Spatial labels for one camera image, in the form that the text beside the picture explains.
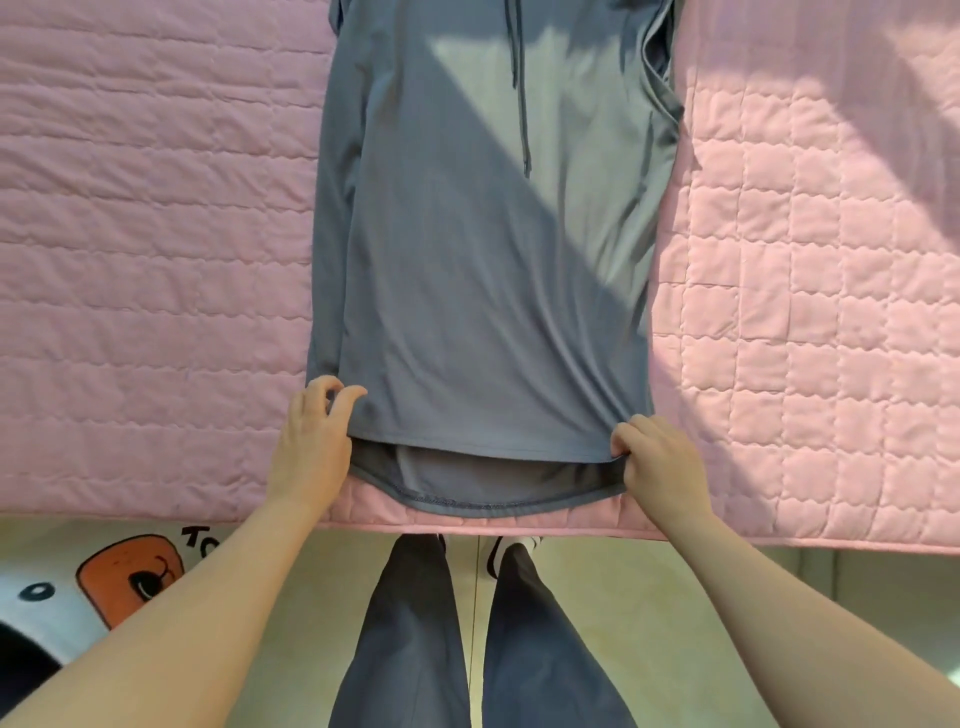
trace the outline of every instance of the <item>forearm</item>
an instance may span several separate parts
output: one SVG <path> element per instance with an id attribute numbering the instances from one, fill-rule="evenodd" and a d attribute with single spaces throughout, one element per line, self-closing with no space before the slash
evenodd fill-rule
<path id="1" fill-rule="evenodd" d="M 665 529 L 783 728 L 960 725 L 960 690 L 719 519 Z"/>
<path id="2" fill-rule="evenodd" d="M 35 692 L 3 728 L 207 728 L 226 720 L 313 519 L 268 503 Z"/>

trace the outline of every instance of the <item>left hand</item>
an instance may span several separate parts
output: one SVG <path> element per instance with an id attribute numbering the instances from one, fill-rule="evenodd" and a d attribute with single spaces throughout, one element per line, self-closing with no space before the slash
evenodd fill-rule
<path id="1" fill-rule="evenodd" d="M 327 413 L 331 392 L 337 394 Z M 324 514 L 347 478 L 347 425 L 353 405 L 366 394 L 363 387 L 345 388 L 336 376 L 320 376 L 294 395 L 270 465 L 268 502 L 292 502 L 313 520 Z"/>

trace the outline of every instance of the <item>hand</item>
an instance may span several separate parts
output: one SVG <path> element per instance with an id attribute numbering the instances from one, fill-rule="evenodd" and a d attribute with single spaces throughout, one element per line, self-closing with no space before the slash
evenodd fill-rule
<path id="1" fill-rule="evenodd" d="M 634 415 L 617 425 L 610 449 L 614 457 L 630 453 L 624 473 L 627 490 L 664 533 L 677 521 L 712 516 L 700 453 L 663 417 Z"/>
<path id="2" fill-rule="evenodd" d="M 338 394 L 327 414 L 331 392 Z M 293 502 L 314 521 L 324 514 L 347 478 L 347 425 L 353 405 L 366 394 L 363 387 L 345 389 L 336 376 L 321 376 L 294 395 L 270 465 L 268 502 Z"/>

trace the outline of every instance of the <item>person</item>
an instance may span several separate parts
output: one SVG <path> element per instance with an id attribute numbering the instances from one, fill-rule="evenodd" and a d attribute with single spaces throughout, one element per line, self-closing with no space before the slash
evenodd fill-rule
<path id="1" fill-rule="evenodd" d="M 364 394 L 332 376 L 297 393 L 264 503 L 195 569 L 24 700 L 2 728 L 223 725 L 289 569 L 340 492 L 350 459 L 347 425 Z M 943 675 L 713 515 L 703 463 L 678 429 L 634 417 L 613 432 L 612 454 L 628 457 L 630 493 L 700 580 L 780 726 L 960 726 L 960 690 Z M 528 550 L 506 544 L 492 559 L 498 582 L 485 724 L 635 726 L 540 582 Z M 443 541 L 401 536 L 330 724 L 467 726 L 464 670 Z"/>

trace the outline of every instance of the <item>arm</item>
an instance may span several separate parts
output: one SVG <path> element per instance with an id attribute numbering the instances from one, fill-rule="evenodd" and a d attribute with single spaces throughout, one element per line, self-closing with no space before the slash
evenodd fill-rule
<path id="1" fill-rule="evenodd" d="M 710 510 L 703 464 L 660 418 L 619 425 L 627 486 L 693 569 L 783 728 L 960 726 L 960 690 L 739 538 Z"/>
<path id="2" fill-rule="evenodd" d="M 17 707 L 3 728 L 205 728 L 227 720 L 303 542 L 347 475 L 359 387 L 331 376 L 290 404 L 267 499 L 170 589 Z"/>

